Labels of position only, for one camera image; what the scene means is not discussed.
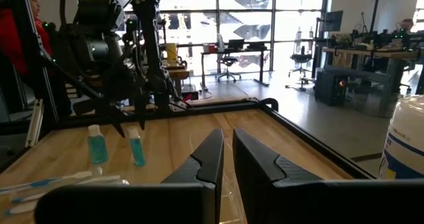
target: desk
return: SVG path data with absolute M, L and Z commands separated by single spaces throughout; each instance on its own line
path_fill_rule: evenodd
M 359 56 L 371 56 L 371 51 L 363 50 L 351 50 L 351 49 L 334 49 L 334 48 L 324 48 L 324 52 L 337 53 L 334 54 L 352 54 Z M 379 117 L 387 117 L 388 106 L 390 102 L 390 95 L 392 94 L 392 88 L 394 87 L 394 77 L 398 72 L 398 66 L 405 66 L 406 60 L 411 60 L 417 58 L 417 52 L 374 52 L 374 56 L 381 58 L 389 58 L 388 67 L 385 74 L 377 74 L 374 72 L 365 72 L 361 70 L 353 70 L 351 68 L 340 68 L 337 66 L 325 65 L 325 69 L 332 73 L 340 73 L 348 76 L 358 77 L 365 80 L 372 80 L 379 82 L 384 85 L 381 100 L 378 108 Z
M 126 123 L 123 128 L 130 125 L 137 124 Z M 147 121 L 145 131 L 139 130 L 146 156 L 146 166 L 141 168 L 133 164 L 127 140 L 121 138 L 111 125 L 103 125 L 101 132 L 105 135 L 110 159 L 103 165 L 104 175 L 119 174 L 130 184 L 159 184 L 187 159 L 213 129 L 220 128 L 225 138 L 221 222 L 246 223 L 233 165 L 231 145 L 235 127 L 244 129 L 288 160 L 323 179 L 350 179 L 339 167 L 258 109 Z M 0 187 L 90 169 L 87 128 L 52 131 L 0 174 Z M 0 196 L 0 209 L 4 211 L 11 207 L 9 198 Z M 29 224 L 31 221 L 32 213 L 0 216 L 2 224 Z
M 181 80 L 187 79 L 190 76 L 190 72 L 187 69 L 175 69 L 168 71 L 170 73 L 170 78 L 175 81 L 175 89 L 177 90 L 177 94 L 181 96 Z
M 216 52 L 202 52 L 201 53 L 201 88 L 204 91 L 207 91 L 206 83 L 205 83 L 205 64 L 204 64 L 204 57 L 205 55 L 211 55 L 211 54 L 234 54 L 234 53 L 241 53 L 241 52 L 260 52 L 260 62 L 259 62 L 259 80 L 254 79 L 254 81 L 268 87 L 270 84 L 266 84 L 263 82 L 264 77 L 264 52 L 269 51 L 269 49 L 243 49 L 238 51 L 216 51 Z
M 341 54 L 371 56 L 371 51 L 362 51 L 362 50 L 353 50 L 353 49 L 323 48 L 324 52 L 334 53 L 336 50 L 337 50 L 337 53 L 341 53 Z M 381 58 L 414 59 L 414 58 L 417 57 L 417 52 L 378 52 L 378 51 L 375 51 L 374 56 L 381 57 Z

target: computer monitor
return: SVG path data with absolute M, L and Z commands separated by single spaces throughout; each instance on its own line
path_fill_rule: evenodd
M 321 18 L 323 21 L 322 31 L 340 31 L 342 26 L 343 11 L 328 12 Z
M 228 41 L 228 48 L 234 50 L 242 50 L 244 46 L 244 39 L 230 39 Z

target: blue liquid bottle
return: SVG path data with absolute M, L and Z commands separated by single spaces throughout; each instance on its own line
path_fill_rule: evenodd
M 141 147 L 141 140 L 140 135 L 138 134 L 138 129 L 137 127 L 129 127 L 127 131 L 135 165 L 144 166 L 146 164 L 146 160 L 144 159 L 144 153 Z
M 92 164 L 102 164 L 107 162 L 109 155 L 107 154 L 105 137 L 100 133 L 99 125 L 90 125 L 88 127 L 88 149 Z

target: bottle cap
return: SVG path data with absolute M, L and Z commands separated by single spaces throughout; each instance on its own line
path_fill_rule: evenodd
M 88 126 L 88 135 L 91 137 L 96 137 L 97 135 L 101 135 L 100 126 L 99 125 Z
M 140 135 L 138 134 L 138 129 L 135 126 L 128 127 L 127 131 L 130 139 L 138 139 L 140 137 Z

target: metal pole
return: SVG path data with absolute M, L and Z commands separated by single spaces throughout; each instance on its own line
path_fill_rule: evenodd
M 277 0 L 272 0 L 272 11 L 271 11 L 271 51 L 270 51 L 270 71 L 274 71 L 274 44 L 275 44 L 275 35 L 276 35 L 276 7 Z
M 220 6 L 219 6 L 219 0 L 217 0 L 217 11 L 216 11 L 216 19 L 217 21 L 217 36 L 220 32 L 220 27 L 221 27 L 221 12 L 220 12 Z M 219 62 L 217 62 L 217 73 L 220 74 L 221 73 L 221 64 Z
M 327 13 L 327 7 L 328 7 L 328 2 L 329 0 L 323 0 L 323 3 L 321 4 L 321 18 L 323 18 L 325 16 L 325 14 Z M 313 43 L 313 61 L 312 61 L 312 78 L 315 78 L 315 74 L 317 71 L 317 66 L 321 67 L 321 53 L 322 53 L 322 48 L 320 46 L 316 45 L 316 38 L 320 37 L 323 38 L 324 37 L 324 32 L 323 31 L 319 31 L 319 21 L 317 20 L 317 24 L 315 25 L 315 34 L 314 34 L 314 43 Z
M 379 2 L 379 0 L 376 0 L 376 2 L 374 3 L 374 11 L 372 12 L 370 32 L 374 31 L 374 23 L 376 22 L 378 2 Z
M 48 109 L 47 115 L 53 121 L 54 125 L 59 122 L 58 113 L 54 104 L 54 98 L 48 80 L 48 74 L 45 66 L 47 61 L 41 55 L 41 39 L 37 33 L 29 0 L 12 0 L 13 17 L 15 19 L 19 40 L 22 41 L 21 47 L 24 51 L 24 59 L 27 64 L 33 90 L 37 99 L 45 100 Z

